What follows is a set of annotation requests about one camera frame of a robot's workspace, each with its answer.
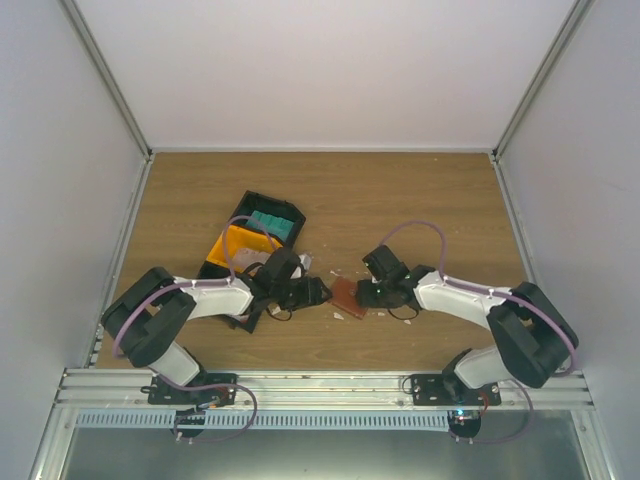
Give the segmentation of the brown leather card holder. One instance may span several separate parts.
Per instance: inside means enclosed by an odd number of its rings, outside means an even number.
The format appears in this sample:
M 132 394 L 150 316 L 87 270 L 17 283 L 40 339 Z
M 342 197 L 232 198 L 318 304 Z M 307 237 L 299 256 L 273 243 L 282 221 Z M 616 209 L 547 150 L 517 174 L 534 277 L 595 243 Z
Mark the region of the brown leather card holder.
M 332 297 L 329 303 L 339 310 L 362 320 L 367 309 L 361 307 L 356 300 L 357 283 L 344 277 L 337 277 L 332 286 Z

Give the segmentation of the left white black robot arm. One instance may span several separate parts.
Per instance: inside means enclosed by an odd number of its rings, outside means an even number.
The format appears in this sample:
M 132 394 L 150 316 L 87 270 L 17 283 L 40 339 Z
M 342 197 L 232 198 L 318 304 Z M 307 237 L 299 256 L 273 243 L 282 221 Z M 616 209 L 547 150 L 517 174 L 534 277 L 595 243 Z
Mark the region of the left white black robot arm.
M 302 265 L 277 272 L 254 263 L 234 276 L 193 280 L 154 267 L 107 308 L 101 325 L 113 340 L 116 357 L 152 370 L 181 402 L 193 404 L 206 390 L 233 384 L 207 380 L 201 364 L 176 342 L 187 322 L 216 315 L 251 316 L 271 304 L 292 313 L 331 298 L 324 282 L 308 275 Z

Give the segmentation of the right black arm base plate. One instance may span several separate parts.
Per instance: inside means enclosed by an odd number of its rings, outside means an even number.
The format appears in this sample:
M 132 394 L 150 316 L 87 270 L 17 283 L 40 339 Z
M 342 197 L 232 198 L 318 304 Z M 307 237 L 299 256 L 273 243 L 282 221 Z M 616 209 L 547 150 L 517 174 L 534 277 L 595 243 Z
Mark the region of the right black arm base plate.
M 469 389 L 464 384 L 448 388 L 442 374 L 414 373 L 400 381 L 400 389 L 412 398 L 414 406 L 484 407 L 502 404 L 497 383 L 486 384 L 479 389 Z

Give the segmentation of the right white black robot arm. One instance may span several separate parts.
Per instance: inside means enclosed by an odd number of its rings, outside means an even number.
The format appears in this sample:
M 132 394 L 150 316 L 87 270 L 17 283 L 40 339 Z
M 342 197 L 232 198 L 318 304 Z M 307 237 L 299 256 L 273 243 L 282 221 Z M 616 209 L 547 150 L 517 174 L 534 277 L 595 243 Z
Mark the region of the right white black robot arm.
M 442 370 L 444 396 L 456 405 L 468 403 L 487 384 L 516 380 L 540 388 L 576 366 L 577 336 L 533 283 L 490 287 L 420 265 L 358 281 L 355 299 L 363 308 L 445 313 L 491 333 L 492 347 L 464 351 Z

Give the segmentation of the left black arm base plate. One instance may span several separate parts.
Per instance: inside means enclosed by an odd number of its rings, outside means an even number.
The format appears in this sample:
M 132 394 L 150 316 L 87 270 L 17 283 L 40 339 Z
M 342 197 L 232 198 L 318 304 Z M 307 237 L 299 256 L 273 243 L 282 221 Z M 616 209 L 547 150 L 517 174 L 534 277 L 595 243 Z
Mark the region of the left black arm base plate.
M 235 373 L 204 372 L 181 388 L 170 385 L 159 376 L 140 389 L 151 405 L 232 405 L 235 401 Z

